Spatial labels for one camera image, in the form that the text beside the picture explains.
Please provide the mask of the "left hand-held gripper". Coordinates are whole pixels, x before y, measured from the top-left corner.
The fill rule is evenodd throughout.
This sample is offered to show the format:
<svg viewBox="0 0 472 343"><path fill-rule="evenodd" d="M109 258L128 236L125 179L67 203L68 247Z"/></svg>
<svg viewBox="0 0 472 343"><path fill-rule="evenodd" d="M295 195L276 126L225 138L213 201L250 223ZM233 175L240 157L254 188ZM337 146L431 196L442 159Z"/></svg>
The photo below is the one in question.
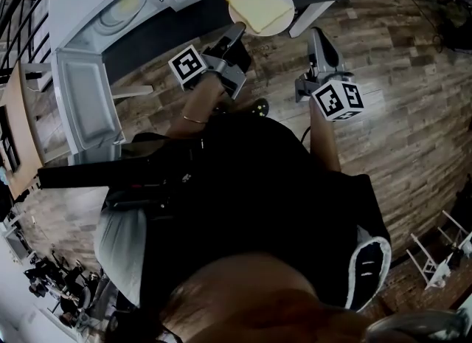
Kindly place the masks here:
<svg viewBox="0 0 472 343"><path fill-rule="evenodd" d="M245 31L245 23L233 23L219 42L203 52L190 45L169 60L169 67L183 90L194 89L203 74L213 73L229 97L235 100L246 82L246 73L251 65L251 57L240 41Z"/></svg>

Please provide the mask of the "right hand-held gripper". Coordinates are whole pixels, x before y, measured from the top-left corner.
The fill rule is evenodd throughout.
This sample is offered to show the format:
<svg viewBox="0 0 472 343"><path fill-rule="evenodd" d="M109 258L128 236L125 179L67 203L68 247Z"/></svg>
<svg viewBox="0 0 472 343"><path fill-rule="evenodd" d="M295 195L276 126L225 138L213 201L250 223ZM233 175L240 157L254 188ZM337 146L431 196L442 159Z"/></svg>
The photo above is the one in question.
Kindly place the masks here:
<svg viewBox="0 0 472 343"><path fill-rule="evenodd" d="M313 100L326 120L348 120L360 114L364 110L360 88L353 82L353 73L342 70L344 59L321 28L310 30L308 57L312 71L295 80L296 102Z"/></svg>

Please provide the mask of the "bread slice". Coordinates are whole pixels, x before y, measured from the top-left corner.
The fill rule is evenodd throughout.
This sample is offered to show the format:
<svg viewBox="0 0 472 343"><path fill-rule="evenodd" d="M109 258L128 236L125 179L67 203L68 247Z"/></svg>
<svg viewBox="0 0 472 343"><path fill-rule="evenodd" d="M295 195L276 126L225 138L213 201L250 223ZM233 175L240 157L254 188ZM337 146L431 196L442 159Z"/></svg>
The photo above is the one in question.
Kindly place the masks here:
<svg viewBox="0 0 472 343"><path fill-rule="evenodd" d="M283 0L226 0L257 33L291 10Z"/></svg>

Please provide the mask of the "person's left forearm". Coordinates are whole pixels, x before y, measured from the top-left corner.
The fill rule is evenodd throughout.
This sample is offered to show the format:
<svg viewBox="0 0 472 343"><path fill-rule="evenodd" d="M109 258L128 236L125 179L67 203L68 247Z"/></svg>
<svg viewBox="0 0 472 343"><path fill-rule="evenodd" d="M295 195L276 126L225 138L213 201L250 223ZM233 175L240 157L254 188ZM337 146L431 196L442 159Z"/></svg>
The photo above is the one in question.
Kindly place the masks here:
<svg viewBox="0 0 472 343"><path fill-rule="evenodd" d="M208 123L223 93L224 87L217 75L203 75L165 135L171 139L187 139L198 135Z"/></svg>

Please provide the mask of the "person's right forearm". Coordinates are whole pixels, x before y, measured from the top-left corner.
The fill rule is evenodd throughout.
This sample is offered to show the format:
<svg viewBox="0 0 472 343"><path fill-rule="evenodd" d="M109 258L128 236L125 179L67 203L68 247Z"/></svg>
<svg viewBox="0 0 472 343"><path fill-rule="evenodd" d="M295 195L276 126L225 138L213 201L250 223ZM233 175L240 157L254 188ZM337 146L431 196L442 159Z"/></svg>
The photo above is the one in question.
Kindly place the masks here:
<svg viewBox="0 0 472 343"><path fill-rule="evenodd" d="M329 171L341 171L335 134L331 121L325 119L316 101L311 98L310 108L310 154L320 167Z"/></svg>

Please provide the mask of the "dark grey table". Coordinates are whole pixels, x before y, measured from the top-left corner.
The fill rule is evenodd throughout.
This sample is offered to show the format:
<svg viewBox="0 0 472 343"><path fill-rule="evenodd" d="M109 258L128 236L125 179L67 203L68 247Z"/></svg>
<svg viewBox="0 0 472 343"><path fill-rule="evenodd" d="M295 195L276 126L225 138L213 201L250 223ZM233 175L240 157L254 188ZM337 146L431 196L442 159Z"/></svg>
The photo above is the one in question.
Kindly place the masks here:
<svg viewBox="0 0 472 343"><path fill-rule="evenodd" d="M295 7L340 0L293 0ZM103 54L110 83L115 83L152 59L195 38L229 25L225 0L201 0L175 12L166 9L119 39Z"/></svg>

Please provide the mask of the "black shoe with yellow dots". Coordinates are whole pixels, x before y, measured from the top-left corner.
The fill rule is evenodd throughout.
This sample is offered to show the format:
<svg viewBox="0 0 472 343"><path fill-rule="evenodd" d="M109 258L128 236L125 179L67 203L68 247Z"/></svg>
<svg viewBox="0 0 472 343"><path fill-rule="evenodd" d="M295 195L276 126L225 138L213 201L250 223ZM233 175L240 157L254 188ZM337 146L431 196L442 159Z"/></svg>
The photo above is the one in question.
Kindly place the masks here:
<svg viewBox="0 0 472 343"><path fill-rule="evenodd" d="M250 108L250 112L259 117L267 117L269 110L269 104L267 99L265 98L257 99L256 101L254 101L252 107Z"/></svg>

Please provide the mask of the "person's black and white top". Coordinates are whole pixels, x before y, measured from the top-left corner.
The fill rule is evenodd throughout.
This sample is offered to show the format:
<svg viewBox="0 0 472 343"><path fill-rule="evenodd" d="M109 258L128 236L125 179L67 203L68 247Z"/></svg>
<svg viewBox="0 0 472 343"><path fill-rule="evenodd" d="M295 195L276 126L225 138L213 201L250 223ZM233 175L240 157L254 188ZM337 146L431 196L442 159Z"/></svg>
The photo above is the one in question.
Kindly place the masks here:
<svg viewBox="0 0 472 343"><path fill-rule="evenodd" d="M268 117L214 117L201 140L155 206L102 211L95 255L130 302L161 307L205 265L256 252L296 269L323 303L370 302L392 250L369 176L322 169Z"/></svg>

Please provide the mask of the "black mounted phone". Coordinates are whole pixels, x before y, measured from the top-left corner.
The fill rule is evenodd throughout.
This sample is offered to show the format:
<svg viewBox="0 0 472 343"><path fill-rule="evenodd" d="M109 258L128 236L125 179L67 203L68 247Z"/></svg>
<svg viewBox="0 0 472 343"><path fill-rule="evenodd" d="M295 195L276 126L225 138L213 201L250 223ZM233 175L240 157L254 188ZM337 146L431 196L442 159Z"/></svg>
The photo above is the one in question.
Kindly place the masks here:
<svg viewBox="0 0 472 343"><path fill-rule="evenodd" d="M38 170L38 178L44 189L156 186L182 173L193 159L190 150L159 150L149 156L97 162L83 151L45 165Z"/></svg>

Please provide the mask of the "white metal rack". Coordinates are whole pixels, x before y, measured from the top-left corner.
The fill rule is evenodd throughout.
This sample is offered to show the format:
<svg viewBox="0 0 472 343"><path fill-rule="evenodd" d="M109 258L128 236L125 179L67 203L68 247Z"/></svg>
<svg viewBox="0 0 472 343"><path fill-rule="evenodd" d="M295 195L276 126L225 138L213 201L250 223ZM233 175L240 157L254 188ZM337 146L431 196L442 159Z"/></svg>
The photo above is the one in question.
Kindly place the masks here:
<svg viewBox="0 0 472 343"><path fill-rule="evenodd" d="M447 222L452 223L457 229L455 236L448 235L442 227L437 226L436 230L440 236L426 247L414 233L411 233L410 238L425 257L424 264L420 264L411 250L406 249L407 255L425 281L426 290L444 288L451 272L460 266L462 258L472 256L472 230L467 230L445 210L442 214L447 218Z"/></svg>

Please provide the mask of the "black metal railing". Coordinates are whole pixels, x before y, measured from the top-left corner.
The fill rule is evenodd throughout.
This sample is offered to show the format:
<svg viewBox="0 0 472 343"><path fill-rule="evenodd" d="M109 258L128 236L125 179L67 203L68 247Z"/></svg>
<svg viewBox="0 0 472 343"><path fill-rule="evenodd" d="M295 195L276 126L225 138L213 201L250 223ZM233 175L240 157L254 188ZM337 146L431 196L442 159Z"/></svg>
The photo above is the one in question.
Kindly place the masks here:
<svg viewBox="0 0 472 343"><path fill-rule="evenodd" d="M0 85L17 63L49 59L48 17L49 0L0 0Z"/></svg>

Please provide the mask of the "light wooden desk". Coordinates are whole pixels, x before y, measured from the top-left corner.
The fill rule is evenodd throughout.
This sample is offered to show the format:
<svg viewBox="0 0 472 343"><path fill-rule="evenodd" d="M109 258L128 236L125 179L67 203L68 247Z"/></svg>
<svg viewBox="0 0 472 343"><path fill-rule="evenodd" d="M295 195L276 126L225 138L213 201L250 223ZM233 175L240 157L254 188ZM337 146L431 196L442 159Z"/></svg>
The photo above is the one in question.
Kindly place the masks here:
<svg viewBox="0 0 472 343"><path fill-rule="evenodd" d="M51 70L49 64L17 62L5 86L0 106L7 112L7 121L13 136L20 164L15 171L7 171L8 187L12 197L19 197L44 165L44 151L35 128L35 118L27 104L26 74L40 74Z"/></svg>

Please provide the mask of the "grey office chair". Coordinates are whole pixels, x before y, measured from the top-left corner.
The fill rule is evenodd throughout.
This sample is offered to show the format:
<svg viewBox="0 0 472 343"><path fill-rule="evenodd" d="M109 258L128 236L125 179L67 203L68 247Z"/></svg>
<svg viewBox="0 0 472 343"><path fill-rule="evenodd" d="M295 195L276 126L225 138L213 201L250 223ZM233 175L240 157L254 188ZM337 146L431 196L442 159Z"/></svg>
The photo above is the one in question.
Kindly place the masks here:
<svg viewBox="0 0 472 343"><path fill-rule="evenodd" d="M104 319L95 314L101 293L108 284L105 272L100 269L98 273L90 272L84 277L81 268L74 268L64 277L64 282L65 293L60 296L60 323L81 332L86 328L97 328Z"/></svg>

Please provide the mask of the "black picture frame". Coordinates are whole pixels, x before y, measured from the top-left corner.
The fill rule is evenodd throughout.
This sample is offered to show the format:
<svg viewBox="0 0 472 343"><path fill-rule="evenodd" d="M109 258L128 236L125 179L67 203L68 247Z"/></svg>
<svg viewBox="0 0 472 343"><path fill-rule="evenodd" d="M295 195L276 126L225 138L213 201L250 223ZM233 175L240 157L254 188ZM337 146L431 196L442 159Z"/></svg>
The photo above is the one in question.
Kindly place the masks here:
<svg viewBox="0 0 472 343"><path fill-rule="evenodd" d="M4 149L8 165L14 173L18 170L20 160L15 149L13 134L7 118L7 110L4 105L0 105L0 143Z"/></svg>

